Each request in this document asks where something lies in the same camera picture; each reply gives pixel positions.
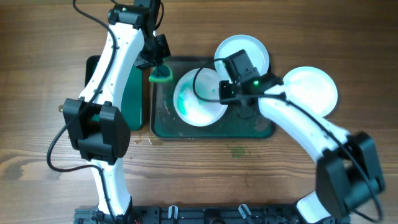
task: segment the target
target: green object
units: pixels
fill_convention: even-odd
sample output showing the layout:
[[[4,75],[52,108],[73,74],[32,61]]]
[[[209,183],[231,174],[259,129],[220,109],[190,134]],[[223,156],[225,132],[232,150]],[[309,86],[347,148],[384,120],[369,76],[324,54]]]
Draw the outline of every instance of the green object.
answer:
[[[173,72],[167,65],[156,67],[150,74],[149,81],[154,83],[167,83],[173,80]]]
[[[85,85],[87,85],[93,76],[99,60],[99,55],[91,56],[87,60]],[[134,66],[131,68],[122,97],[121,112],[131,131],[140,130],[144,125],[144,119],[146,117],[146,112],[142,105],[142,75],[142,71],[138,68]],[[93,121],[99,121],[100,117],[96,114],[91,119]]]
[[[258,109],[249,119],[238,116],[237,106],[229,105],[225,114],[215,123],[196,127],[184,122],[177,114],[173,95],[181,77],[195,68],[212,63],[209,57],[170,57],[165,64],[173,71],[174,79],[168,83],[154,83],[151,106],[151,131],[161,139],[196,139],[196,138],[268,138],[274,131],[271,121],[259,114]],[[184,108],[177,100],[177,106]],[[233,150],[236,157],[242,157],[242,150]]]

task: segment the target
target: wooden tabletop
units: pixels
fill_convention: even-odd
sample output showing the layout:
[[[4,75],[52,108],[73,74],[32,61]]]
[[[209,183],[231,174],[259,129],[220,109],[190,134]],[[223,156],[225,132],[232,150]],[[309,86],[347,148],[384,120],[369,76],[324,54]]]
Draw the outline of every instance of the wooden tabletop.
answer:
[[[45,161],[64,125],[58,106],[78,97],[85,62],[101,54],[106,38],[70,2],[0,3],[0,223],[71,223],[75,208],[98,203],[90,170],[59,174]],[[80,8],[106,21],[112,4],[95,2]],[[328,119],[374,138],[387,184],[380,196],[385,223],[398,223],[397,1],[165,0],[164,6],[159,33],[173,55],[212,56],[225,38],[247,34],[267,47],[279,76],[302,65],[326,71],[340,97]],[[148,123],[131,133],[124,160],[134,205],[293,203],[314,189],[313,161],[280,128],[265,140],[165,142]],[[67,134],[52,157],[59,167],[85,163]],[[362,210],[376,214],[372,203]]]

